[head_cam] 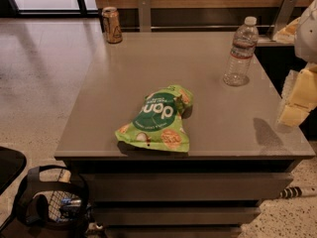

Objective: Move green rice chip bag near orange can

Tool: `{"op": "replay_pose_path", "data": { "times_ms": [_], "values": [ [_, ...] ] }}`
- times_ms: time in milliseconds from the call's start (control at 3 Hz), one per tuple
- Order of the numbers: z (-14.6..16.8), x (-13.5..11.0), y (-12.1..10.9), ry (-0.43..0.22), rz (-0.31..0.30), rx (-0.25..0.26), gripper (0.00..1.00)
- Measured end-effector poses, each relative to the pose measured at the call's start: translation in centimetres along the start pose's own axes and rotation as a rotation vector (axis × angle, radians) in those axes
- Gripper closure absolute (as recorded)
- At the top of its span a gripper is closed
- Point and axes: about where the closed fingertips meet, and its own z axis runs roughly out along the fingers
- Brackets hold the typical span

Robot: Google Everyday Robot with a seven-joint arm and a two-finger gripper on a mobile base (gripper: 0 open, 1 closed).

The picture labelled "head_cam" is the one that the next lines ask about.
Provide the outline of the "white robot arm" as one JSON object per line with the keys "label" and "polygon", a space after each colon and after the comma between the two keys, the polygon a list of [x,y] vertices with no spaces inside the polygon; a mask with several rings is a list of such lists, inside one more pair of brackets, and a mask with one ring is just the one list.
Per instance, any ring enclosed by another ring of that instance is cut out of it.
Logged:
{"label": "white robot arm", "polygon": [[291,70],[281,92],[277,122],[299,126],[317,107],[317,0],[296,21],[295,55],[307,62],[301,71]]}

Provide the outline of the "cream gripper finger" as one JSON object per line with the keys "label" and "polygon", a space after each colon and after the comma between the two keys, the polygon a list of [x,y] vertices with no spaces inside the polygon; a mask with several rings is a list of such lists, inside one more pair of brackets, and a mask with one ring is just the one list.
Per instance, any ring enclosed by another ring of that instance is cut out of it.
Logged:
{"label": "cream gripper finger", "polygon": [[309,62],[301,71],[291,70],[281,92],[279,124],[299,126],[317,107],[317,64]]}

